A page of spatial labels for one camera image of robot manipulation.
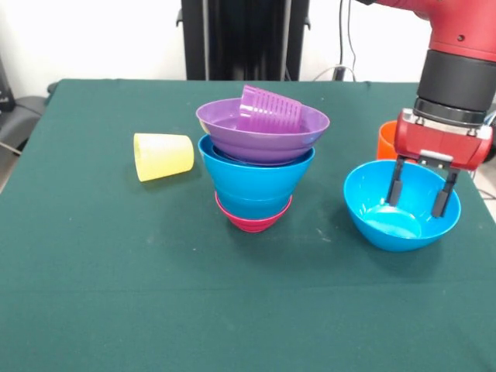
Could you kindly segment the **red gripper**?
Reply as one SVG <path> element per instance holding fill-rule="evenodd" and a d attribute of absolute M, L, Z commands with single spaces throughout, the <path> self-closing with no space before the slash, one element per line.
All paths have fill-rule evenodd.
<path fill-rule="evenodd" d="M 426 159 L 446 163 L 453 168 L 449 169 L 432 208 L 433 217 L 443 217 L 458 179 L 458 169 L 477 169 L 488 155 L 492 141 L 491 126 L 482 125 L 473 129 L 451 126 L 417 116 L 412 109 L 402 109 L 394 135 L 394 149 L 399 155 L 395 161 L 386 203 L 396 206 L 399 201 L 405 157 L 418 162 Z"/>

